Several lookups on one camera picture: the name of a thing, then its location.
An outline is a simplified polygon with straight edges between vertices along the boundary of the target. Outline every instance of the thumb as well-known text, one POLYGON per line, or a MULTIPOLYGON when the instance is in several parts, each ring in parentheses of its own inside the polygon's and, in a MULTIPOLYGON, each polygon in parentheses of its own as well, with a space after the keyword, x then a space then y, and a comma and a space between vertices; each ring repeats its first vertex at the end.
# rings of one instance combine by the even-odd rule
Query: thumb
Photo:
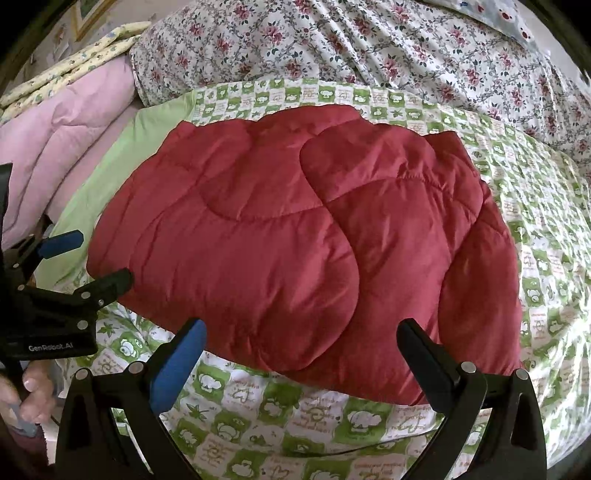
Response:
POLYGON ((3 375, 0 375, 0 401, 12 404, 18 404, 21 402, 17 389, 14 388, 12 382, 3 375))

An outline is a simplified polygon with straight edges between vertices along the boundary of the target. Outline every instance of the blue gripper pad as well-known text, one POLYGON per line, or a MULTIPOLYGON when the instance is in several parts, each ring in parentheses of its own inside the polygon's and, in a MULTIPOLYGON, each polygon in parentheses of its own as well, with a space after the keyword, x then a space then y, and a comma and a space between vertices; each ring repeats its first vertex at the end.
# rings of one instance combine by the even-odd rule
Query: blue gripper pad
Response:
POLYGON ((187 332, 183 327, 177 336, 184 335, 176 348, 164 361, 158 374, 150 383, 150 407, 158 415, 173 408, 193 367, 205 348, 207 329, 202 320, 191 321, 187 332))
POLYGON ((84 243, 84 235, 79 230, 74 230, 46 238, 37 249, 37 253, 41 258, 52 258, 80 248, 82 243, 84 243))

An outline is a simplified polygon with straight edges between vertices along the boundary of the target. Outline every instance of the wall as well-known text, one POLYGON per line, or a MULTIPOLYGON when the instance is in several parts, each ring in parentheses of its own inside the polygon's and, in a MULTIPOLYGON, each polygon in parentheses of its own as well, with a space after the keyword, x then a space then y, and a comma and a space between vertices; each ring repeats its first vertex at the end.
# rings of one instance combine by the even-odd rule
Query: wall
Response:
POLYGON ((55 24, 51 33, 35 49, 33 54, 35 62, 33 64, 27 62, 27 64, 23 65, 16 78, 7 87, 7 90, 26 82, 58 61, 58 59, 53 58, 53 38, 63 24, 66 26, 66 38, 69 43, 69 49, 62 57, 65 58, 89 43, 98 40, 119 25, 145 20, 157 21, 188 3, 190 3, 190 0, 118 0, 96 21, 80 41, 75 39, 71 9, 55 24))

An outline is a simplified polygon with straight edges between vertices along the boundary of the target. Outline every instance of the fingernail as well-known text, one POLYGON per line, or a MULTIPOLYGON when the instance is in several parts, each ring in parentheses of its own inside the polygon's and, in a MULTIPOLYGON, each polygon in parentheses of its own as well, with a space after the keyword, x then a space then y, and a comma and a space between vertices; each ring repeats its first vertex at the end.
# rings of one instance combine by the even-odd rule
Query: fingernail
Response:
POLYGON ((35 380, 34 378, 27 378, 25 380, 24 385, 29 392, 32 392, 33 390, 35 390, 35 387, 37 386, 37 380, 35 380))
POLYGON ((23 419, 23 421, 26 421, 27 423, 33 423, 33 420, 39 415, 39 412, 33 412, 33 411, 22 411, 21 410, 21 418, 23 419))

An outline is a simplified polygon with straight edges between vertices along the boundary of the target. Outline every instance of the cartoon print fabric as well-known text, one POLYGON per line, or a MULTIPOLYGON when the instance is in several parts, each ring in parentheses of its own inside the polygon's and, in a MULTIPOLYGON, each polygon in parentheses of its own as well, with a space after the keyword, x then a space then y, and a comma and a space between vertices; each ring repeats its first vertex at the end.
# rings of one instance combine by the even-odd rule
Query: cartoon print fabric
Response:
MULTIPOLYGON (((317 80, 226 83, 195 91, 187 120, 196 125, 257 120, 278 109, 324 105, 327 96, 354 105, 372 122, 422 135, 450 129, 461 137, 517 246, 521 360, 541 406, 548 465, 555 464, 591 433, 591 333, 589 305, 582 301, 591 298, 586 182, 566 155, 512 125, 423 102, 408 92, 317 80)), ((85 262, 75 272, 59 286, 63 291, 90 281, 85 262)), ((99 352, 61 361, 64 380, 69 383, 80 367, 97 375, 119 372, 135 359, 149 358, 169 337, 149 320, 110 305, 99 312, 99 352)), ((125 416, 117 412, 116 418, 126 432, 125 416)), ((426 405, 400 407, 318 390, 208 352, 162 418, 206 480, 399 480, 441 420, 426 405)), ((481 413, 453 476, 465 471, 486 420, 481 413)))

